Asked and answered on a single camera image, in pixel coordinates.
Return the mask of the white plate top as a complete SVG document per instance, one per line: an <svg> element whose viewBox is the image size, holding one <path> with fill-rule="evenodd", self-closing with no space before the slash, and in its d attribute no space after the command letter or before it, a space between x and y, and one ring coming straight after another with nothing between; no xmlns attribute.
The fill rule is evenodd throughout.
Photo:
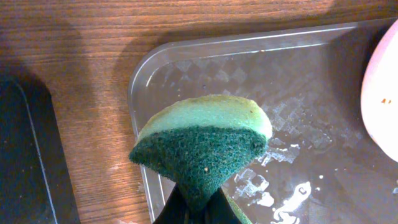
<svg viewBox="0 0 398 224"><path fill-rule="evenodd" d="M397 22L383 35L366 67L361 115L371 139L397 161Z"/></svg>

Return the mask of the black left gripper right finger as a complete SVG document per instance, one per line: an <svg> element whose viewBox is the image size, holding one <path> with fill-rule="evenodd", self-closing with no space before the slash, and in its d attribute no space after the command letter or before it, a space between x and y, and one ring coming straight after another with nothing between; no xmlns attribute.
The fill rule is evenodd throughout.
<svg viewBox="0 0 398 224"><path fill-rule="evenodd" d="M206 224L241 224L222 191L219 188L206 205Z"/></svg>

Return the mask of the green scrubbing sponge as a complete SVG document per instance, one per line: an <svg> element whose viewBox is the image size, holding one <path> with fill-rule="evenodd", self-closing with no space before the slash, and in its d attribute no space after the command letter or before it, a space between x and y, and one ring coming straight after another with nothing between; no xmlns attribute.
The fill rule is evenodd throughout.
<svg viewBox="0 0 398 224"><path fill-rule="evenodd" d="M262 156L271 137L271 122L255 101L201 96L178 101L151 117L129 158L178 185L189 208L189 223L206 223L211 196ZM247 223L244 212L225 196L241 223Z"/></svg>

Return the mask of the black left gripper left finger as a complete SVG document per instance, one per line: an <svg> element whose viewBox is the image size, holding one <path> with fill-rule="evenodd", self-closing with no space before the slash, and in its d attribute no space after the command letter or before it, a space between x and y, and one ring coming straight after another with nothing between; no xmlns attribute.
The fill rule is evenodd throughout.
<svg viewBox="0 0 398 224"><path fill-rule="evenodd" d="M173 188L165 207L153 224L188 224L189 208L178 185Z"/></svg>

